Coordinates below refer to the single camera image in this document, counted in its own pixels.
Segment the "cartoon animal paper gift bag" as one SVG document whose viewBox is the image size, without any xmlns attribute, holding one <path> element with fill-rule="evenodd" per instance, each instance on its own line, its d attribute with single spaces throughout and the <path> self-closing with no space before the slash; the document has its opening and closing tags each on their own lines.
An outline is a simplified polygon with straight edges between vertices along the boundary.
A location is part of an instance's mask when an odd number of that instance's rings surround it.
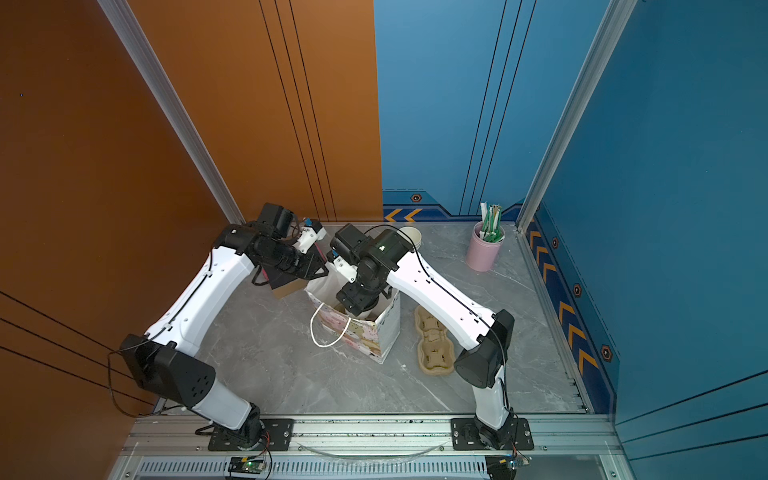
<svg viewBox="0 0 768 480">
<path fill-rule="evenodd" d="M 395 291 L 370 311 L 354 316 L 336 298 L 345 284 L 339 274 L 311 280 L 304 291 L 315 307 L 309 320 L 310 336 L 319 348 L 347 345 L 378 364 L 393 348 L 401 327 L 401 295 Z"/>
</svg>

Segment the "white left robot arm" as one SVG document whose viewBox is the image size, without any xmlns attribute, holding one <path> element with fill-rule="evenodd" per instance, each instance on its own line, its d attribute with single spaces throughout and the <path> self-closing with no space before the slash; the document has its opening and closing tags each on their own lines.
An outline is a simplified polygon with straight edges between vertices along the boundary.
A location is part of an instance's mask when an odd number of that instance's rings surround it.
<svg viewBox="0 0 768 480">
<path fill-rule="evenodd" d="M 117 349 L 137 386 L 207 419 L 213 433 L 232 448 L 263 447 L 259 408 L 226 387 L 215 368 L 196 355 L 215 317 L 250 275 L 269 268 L 291 280 L 326 276 L 316 245 L 325 235 L 320 220 L 299 220 L 271 203 L 256 220 L 224 228 L 201 270 L 164 316 L 143 335 L 128 335 Z"/>
</svg>

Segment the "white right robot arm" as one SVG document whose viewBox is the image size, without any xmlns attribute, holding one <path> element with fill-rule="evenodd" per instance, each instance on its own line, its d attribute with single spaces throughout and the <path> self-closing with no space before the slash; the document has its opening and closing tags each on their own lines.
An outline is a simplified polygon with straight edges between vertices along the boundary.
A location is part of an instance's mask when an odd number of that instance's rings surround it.
<svg viewBox="0 0 768 480">
<path fill-rule="evenodd" d="M 372 309 L 389 289 L 403 293 L 458 340 L 457 374 L 473 388 L 474 424 L 490 449 L 514 446 L 514 417 L 509 407 L 505 366 L 515 324 L 511 313 L 494 312 L 471 300 L 423 259 L 415 243 L 391 225 L 376 237 L 352 224 L 334 234 L 329 253 L 347 283 L 336 294 L 347 312 Z"/>
</svg>

